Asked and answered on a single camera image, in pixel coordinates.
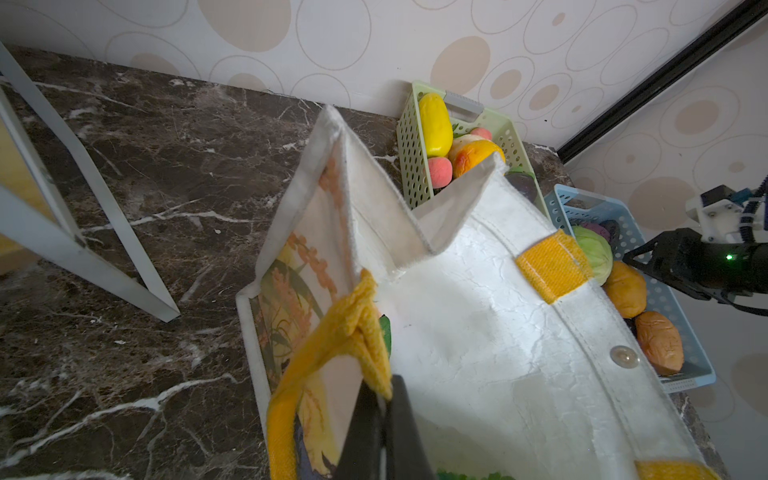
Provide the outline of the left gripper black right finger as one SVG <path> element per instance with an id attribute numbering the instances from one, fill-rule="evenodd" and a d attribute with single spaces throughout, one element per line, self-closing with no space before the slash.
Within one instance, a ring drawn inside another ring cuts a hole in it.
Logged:
<path id="1" fill-rule="evenodd" d="M 435 479 L 421 442 L 402 376 L 392 377 L 393 396 L 386 403 L 384 443 L 388 480 Z"/>

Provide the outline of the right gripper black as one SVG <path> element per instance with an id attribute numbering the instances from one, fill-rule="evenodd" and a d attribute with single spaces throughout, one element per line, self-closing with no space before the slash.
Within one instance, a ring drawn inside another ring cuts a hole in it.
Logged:
<path id="1" fill-rule="evenodd" d="M 765 243 L 706 243 L 690 228 L 665 231 L 626 252 L 622 261 L 697 300 L 765 316 L 765 308 L 738 304 L 738 296 L 767 293 Z"/>

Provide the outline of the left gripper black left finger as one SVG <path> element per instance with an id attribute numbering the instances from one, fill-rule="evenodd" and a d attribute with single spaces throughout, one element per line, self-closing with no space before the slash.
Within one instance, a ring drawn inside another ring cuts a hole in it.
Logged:
<path id="1" fill-rule="evenodd" d="M 362 382 L 333 476 L 335 480 L 380 478 L 384 449 L 383 420 L 379 396 Z"/>

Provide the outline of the white grocery bag yellow handles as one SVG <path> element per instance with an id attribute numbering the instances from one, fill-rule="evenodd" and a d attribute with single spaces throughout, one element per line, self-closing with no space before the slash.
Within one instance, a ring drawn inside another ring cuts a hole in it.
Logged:
<path id="1" fill-rule="evenodd" d="M 497 156 L 412 209 L 323 109 L 236 303 L 274 479 L 334 479 L 361 383 L 385 420 L 394 375 L 435 479 L 714 475 L 585 254 Z"/>

